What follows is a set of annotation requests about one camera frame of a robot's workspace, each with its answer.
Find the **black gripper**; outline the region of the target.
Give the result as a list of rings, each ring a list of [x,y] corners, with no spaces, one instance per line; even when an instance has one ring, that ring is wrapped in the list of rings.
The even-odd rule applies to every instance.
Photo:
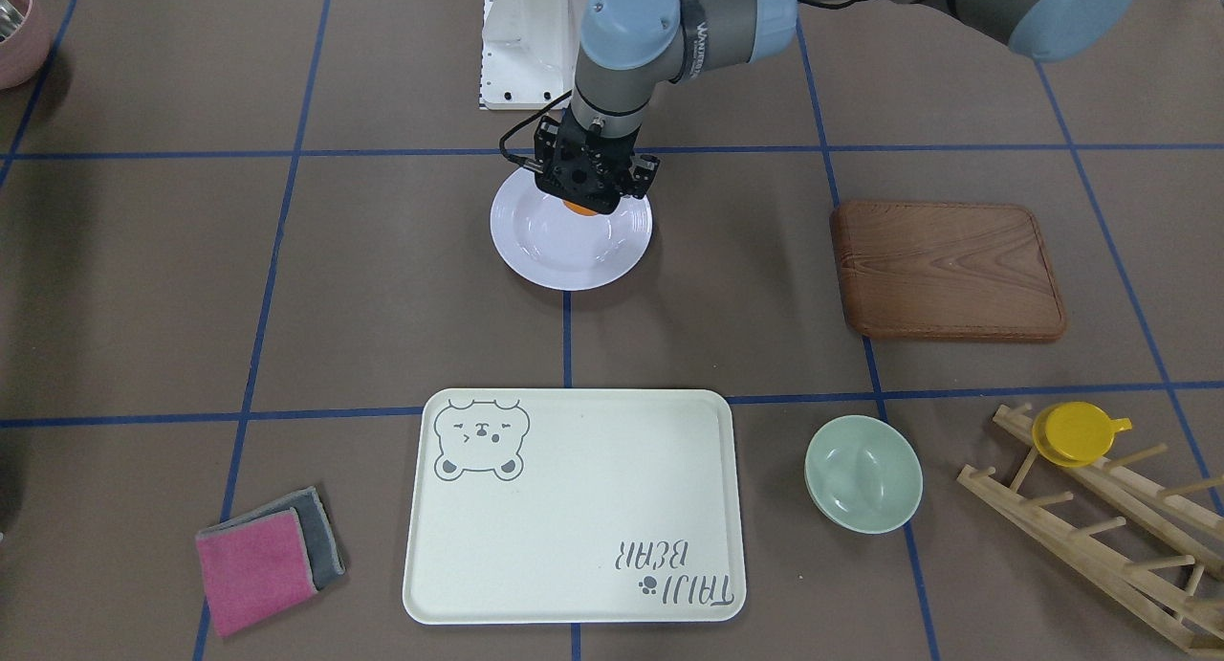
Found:
[[[635,151],[636,133],[605,138],[572,115],[542,118],[532,141],[539,190],[599,215],[611,215],[625,196],[645,198],[661,165],[659,157]]]

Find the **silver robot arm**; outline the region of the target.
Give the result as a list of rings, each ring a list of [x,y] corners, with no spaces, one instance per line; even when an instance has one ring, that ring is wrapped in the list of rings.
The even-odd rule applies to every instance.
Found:
[[[781,54],[799,9],[843,11],[874,0],[586,0],[574,84],[561,118],[532,116],[532,155],[513,163],[542,193],[608,215],[643,200],[660,162],[636,138],[657,84]],[[1061,62],[1119,23],[1135,0],[887,0],[935,9],[1036,62]]]

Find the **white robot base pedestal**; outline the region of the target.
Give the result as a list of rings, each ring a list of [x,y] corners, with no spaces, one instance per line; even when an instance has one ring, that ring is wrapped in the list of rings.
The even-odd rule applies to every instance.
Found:
[[[483,0],[480,106],[529,111],[573,89],[589,0]]]

